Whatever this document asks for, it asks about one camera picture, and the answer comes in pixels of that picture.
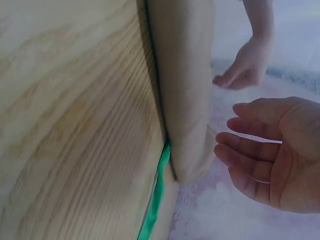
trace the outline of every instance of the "green trim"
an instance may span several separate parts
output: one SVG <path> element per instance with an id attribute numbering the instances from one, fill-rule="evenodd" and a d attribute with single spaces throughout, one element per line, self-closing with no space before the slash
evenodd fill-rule
<path id="1" fill-rule="evenodd" d="M 165 180 L 164 180 L 164 171 L 165 167 L 168 164 L 170 159 L 170 145 L 166 143 L 164 145 L 158 167 L 157 167 L 157 178 L 156 183 L 148 209 L 146 218 L 141 228 L 141 232 L 138 236 L 138 240 L 148 240 L 152 234 L 155 223 L 158 218 L 159 208 L 161 205 L 162 198 L 165 192 Z"/>

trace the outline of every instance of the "wooden surface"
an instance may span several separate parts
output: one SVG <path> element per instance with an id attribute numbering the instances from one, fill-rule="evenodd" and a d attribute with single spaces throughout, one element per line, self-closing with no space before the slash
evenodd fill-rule
<path id="1" fill-rule="evenodd" d="M 175 181 L 171 164 L 164 169 L 164 186 L 163 200 L 150 240 L 168 239 L 179 191 L 179 184 Z"/>
<path id="2" fill-rule="evenodd" d="M 142 0 L 0 1 L 0 239 L 135 240 L 157 105 Z"/>

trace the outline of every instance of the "beige fabric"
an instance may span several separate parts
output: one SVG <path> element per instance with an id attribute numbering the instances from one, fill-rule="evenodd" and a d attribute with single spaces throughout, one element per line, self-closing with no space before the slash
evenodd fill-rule
<path id="1" fill-rule="evenodd" d="M 148 0 L 161 101 L 178 181 L 203 176 L 215 136 L 207 128 L 212 90 L 212 0 Z"/>

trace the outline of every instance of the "hand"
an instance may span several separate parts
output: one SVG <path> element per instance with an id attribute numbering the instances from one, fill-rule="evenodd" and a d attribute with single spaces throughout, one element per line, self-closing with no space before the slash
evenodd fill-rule
<path id="1" fill-rule="evenodd" d="M 238 52 L 232 66 L 213 83 L 226 89 L 243 89 L 261 84 L 265 76 L 273 40 L 252 37 Z"/>
<path id="2" fill-rule="evenodd" d="M 298 97 L 258 99 L 233 106 L 227 122 L 259 142 L 219 133 L 216 156 L 234 186 L 249 198 L 295 213 L 320 213 L 320 104 Z"/>

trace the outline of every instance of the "wood grain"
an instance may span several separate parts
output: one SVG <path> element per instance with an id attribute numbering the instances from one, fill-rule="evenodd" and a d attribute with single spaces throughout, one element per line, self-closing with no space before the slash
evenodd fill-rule
<path id="1" fill-rule="evenodd" d="M 164 145 L 135 0 L 0 1 L 0 239 L 136 239 Z"/>

